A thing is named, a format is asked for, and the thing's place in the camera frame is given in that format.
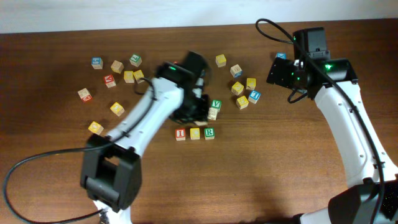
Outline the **red letter I block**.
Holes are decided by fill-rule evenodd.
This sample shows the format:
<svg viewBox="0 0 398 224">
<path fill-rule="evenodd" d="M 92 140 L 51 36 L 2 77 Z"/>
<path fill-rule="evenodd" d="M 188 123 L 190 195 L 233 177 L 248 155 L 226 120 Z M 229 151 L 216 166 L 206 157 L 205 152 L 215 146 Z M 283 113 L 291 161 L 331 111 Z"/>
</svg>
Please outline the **red letter I block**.
<svg viewBox="0 0 398 224">
<path fill-rule="evenodd" d="M 177 141 L 184 141 L 186 140 L 186 132 L 185 129 L 176 129 L 175 130 L 175 138 Z"/>
</svg>

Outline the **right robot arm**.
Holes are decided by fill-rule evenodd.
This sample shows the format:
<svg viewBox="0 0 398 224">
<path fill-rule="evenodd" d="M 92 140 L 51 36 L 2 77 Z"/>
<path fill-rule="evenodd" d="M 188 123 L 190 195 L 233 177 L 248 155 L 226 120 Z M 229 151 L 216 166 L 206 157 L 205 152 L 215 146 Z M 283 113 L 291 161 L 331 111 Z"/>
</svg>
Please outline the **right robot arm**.
<svg viewBox="0 0 398 224">
<path fill-rule="evenodd" d="M 326 208 L 292 223 L 397 223 L 397 166 L 384 150 L 364 108 L 349 60 L 331 59 L 322 27 L 288 36 L 294 60 L 277 57 L 267 82 L 313 100 L 324 115 L 345 169 L 347 190 Z"/>
</svg>

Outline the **red letter A block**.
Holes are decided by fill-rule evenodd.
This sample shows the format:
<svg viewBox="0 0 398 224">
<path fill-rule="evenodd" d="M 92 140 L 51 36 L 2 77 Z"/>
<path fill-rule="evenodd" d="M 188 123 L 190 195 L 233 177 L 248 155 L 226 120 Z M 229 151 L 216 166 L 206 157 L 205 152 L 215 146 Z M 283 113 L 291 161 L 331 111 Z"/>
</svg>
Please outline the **red letter A block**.
<svg viewBox="0 0 398 224">
<path fill-rule="evenodd" d="M 194 124 L 197 126 L 205 126 L 208 125 L 208 122 L 206 121 L 194 121 Z"/>
</svg>

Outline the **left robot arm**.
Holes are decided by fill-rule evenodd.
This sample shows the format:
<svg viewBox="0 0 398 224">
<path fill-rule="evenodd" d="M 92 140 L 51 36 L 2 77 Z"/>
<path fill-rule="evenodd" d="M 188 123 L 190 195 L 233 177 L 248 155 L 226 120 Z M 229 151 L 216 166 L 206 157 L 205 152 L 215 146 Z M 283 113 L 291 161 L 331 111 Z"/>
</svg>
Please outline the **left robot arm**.
<svg viewBox="0 0 398 224">
<path fill-rule="evenodd" d="M 142 184 L 141 159 L 165 120 L 204 125 L 210 107 L 203 94 L 206 59 L 189 52 L 180 63 L 158 66 L 134 109 L 106 136 L 93 134 L 83 155 L 80 185 L 98 209 L 100 223 L 130 223 Z"/>
</svg>

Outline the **green letter R block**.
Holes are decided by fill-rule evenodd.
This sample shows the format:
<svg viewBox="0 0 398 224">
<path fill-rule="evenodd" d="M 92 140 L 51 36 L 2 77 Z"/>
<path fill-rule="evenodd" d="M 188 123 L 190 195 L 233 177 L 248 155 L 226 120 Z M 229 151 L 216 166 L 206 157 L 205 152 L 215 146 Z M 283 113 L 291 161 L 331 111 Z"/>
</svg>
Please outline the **green letter R block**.
<svg viewBox="0 0 398 224">
<path fill-rule="evenodd" d="M 214 128 L 205 128 L 204 135 L 206 140 L 214 139 L 215 138 L 215 130 Z"/>
</svg>

